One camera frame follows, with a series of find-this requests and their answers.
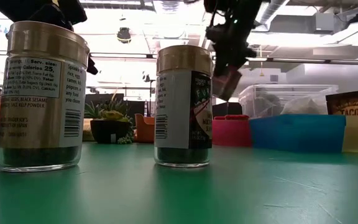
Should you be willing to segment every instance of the jar lid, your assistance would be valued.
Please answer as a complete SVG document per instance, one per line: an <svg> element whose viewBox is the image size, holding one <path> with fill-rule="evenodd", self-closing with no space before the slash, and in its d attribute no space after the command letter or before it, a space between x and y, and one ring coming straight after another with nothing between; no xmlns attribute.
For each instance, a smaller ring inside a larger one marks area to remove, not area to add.
<svg viewBox="0 0 358 224"><path fill-rule="evenodd" d="M211 54L202 47L177 45L158 52L157 74L172 69L189 69L211 76L212 67Z"/></svg>
<svg viewBox="0 0 358 224"><path fill-rule="evenodd" d="M52 24L20 21L8 33L9 54L44 52L53 57L66 57L87 66L90 49L80 35Z"/></svg>

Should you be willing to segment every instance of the robotic arm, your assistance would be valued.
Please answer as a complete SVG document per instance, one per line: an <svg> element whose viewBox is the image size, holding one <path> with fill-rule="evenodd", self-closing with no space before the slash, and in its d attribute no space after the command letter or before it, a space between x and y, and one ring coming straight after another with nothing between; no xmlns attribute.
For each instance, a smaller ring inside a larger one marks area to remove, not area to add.
<svg viewBox="0 0 358 224"><path fill-rule="evenodd" d="M183 1L191 4L199 0ZM254 21L264 1L267 0L204 0L206 12L213 15L206 29L206 37L214 43L216 51L213 94L223 100L230 99L236 89L241 77L237 70L246 63L246 58L256 57L256 53L248 49L247 38L255 28ZM39 21L70 30L73 24L87 19L78 0L0 0L0 11L13 22ZM214 26L217 13L223 13L226 21ZM87 72L94 75L98 72L90 58Z"/></svg>

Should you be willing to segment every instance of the taco seasoning package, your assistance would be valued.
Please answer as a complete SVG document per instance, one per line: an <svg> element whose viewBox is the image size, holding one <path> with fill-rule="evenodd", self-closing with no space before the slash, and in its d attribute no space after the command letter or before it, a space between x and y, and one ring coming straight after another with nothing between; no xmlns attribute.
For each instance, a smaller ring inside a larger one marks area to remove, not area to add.
<svg viewBox="0 0 358 224"><path fill-rule="evenodd" d="M328 114L358 116L358 91L326 96Z"/></svg>

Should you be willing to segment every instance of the barcode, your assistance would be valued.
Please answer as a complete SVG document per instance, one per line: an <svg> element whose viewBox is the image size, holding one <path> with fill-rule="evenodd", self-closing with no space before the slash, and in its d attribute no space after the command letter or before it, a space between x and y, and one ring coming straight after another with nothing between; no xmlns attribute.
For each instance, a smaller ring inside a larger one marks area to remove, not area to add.
<svg viewBox="0 0 358 224"><path fill-rule="evenodd" d="M168 116L157 115L155 117L155 138L166 139L168 137Z"/></svg>
<svg viewBox="0 0 358 224"><path fill-rule="evenodd" d="M65 137L78 137L80 135L81 111L66 109Z"/></svg>

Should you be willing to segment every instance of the green tabletop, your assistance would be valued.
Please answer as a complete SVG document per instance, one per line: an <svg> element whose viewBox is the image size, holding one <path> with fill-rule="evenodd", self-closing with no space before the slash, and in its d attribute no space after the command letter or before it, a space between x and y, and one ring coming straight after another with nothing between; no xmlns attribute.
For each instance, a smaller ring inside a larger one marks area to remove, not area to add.
<svg viewBox="0 0 358 224"><path fill-rule="evenodd" d="M153 154L90 143L72 169L0 172L0 223L358 224L358 154L214 147L201 169Z"/></svg>

